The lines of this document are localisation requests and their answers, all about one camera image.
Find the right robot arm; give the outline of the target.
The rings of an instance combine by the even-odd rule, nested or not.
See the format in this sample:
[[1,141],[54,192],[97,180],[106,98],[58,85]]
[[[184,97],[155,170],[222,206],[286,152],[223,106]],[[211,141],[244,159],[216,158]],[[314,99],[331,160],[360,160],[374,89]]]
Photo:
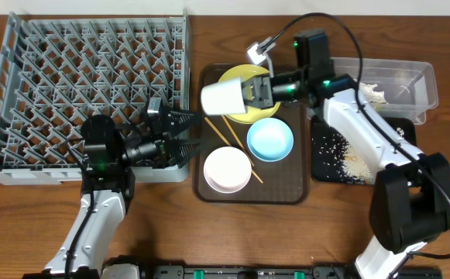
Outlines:
[[297,69],[240,84],[246,105],[304,102],[352,145],[375,177],[369,221],[373,237],[356,258],[358,278],[393,278],[427,243],[450,230],[450,166],[425,155],[366,103],[362,87],[336,74],[322,29],[294,37]]

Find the white cup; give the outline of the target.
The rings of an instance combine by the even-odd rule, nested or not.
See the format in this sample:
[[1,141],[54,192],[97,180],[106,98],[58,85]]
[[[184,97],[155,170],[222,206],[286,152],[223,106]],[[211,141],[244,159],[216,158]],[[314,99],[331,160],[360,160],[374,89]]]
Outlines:
[[247,113],[241,78],[204,86],[201,89],[201,107],[206,115]]

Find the light blue bowl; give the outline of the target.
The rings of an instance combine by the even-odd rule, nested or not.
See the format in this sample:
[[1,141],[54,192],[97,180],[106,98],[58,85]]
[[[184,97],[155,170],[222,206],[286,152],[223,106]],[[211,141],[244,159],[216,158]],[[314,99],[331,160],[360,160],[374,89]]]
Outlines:
[[253,123],[247,132],[250,152],[264,162],[277,162],[289,155],[294,147],[294,134],[282,120],[265,118]]

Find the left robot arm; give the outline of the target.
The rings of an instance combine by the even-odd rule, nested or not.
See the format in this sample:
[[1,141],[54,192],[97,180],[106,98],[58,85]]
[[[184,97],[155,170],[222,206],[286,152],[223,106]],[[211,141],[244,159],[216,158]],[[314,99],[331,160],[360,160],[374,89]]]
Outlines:
[[160,98],[143,109],[142,125],[117,124],[93,115],[81,126],[86,160],[81,170],[81,208],[56,256],[31,278],[144,278],[141,263],[127,256],[107,260],[112,237],[134,196],[134,167],[183,167],[199,151],[196,139],[182,139],[201,121],[189,110],[174,110]]

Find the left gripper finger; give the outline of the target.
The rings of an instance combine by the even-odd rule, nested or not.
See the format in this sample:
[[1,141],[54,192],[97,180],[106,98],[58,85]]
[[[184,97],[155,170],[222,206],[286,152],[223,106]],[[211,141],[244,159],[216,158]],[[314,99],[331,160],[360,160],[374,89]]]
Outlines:
[[189,110],[173,110],[170,106],[162,108],[162,131],[163,136],[175,138],[181,133],[196,126],[201,121],[199,112]]
[[201,149],[198,139],[170,139],[166,143],[167,163],[170,166],[185,166]]

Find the white tissue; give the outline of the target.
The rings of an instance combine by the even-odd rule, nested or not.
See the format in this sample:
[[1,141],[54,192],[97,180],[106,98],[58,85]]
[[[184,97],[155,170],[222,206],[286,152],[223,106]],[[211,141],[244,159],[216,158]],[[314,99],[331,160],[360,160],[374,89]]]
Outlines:
[[376,91],[375,90],[376,87],[377,87],[377,84],[361,83],[359,85],[359,89],[364,94],[367,102],[376,103],[376,104],[387,104],[387,101],[384,98],[384,92]]

